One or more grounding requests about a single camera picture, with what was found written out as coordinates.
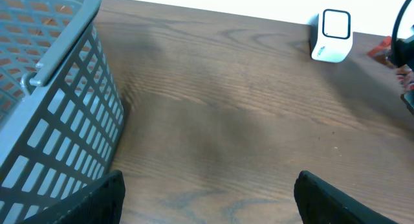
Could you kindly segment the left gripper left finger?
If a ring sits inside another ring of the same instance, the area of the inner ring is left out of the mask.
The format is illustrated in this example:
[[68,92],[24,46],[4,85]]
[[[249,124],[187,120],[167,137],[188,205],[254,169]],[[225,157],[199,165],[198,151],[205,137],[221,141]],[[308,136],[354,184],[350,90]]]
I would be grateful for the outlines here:
[[124,198],[123,174],[114,170],[23,223],[119,224]]

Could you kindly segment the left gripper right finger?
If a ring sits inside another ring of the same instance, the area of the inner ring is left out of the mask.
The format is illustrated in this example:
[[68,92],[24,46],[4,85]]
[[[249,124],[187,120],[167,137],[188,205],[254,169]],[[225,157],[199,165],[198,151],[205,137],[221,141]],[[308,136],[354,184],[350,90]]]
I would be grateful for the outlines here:
[[304,224],[397,224],[306,170],[296,179],[294,199]]

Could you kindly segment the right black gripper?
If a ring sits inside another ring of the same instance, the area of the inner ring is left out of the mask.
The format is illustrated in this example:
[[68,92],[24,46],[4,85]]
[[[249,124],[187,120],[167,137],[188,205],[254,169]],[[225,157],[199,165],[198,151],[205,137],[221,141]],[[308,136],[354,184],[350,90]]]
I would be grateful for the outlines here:
[[395,66],[398,81],[403,88],[400,98],[413,114],[413,36],[407,39],[392,37],[389,60]]

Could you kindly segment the red chocolate bar wrapper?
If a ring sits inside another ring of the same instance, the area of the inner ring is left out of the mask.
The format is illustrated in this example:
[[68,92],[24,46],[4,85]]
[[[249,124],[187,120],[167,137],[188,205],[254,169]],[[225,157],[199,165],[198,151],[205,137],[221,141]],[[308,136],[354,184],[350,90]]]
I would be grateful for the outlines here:
[[408,65],[399,67],[391,61],[391,36],[386,36],[380,44],[371,49],[367,55],[374,61],[385,65],[395,72],[399,84],[403,87],[404,93],[413,90],[413,70]]

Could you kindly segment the white barcode scanner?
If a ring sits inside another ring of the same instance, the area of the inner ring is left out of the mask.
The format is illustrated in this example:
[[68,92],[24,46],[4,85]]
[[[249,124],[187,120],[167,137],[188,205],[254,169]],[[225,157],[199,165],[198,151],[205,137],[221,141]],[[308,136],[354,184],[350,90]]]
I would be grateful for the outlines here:
[[353,46],[351,15],[345,10],[325,9],[310,26],[310,56],[329,63],[344,61]]

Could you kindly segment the grey plastic mesh basket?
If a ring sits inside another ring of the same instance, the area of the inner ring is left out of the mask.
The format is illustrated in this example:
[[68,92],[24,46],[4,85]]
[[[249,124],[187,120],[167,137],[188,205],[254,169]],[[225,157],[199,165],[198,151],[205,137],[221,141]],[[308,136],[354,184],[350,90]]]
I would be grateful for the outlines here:
[[1,0],[1,222],[101,178],[124,127],[94,19],[102,0]]

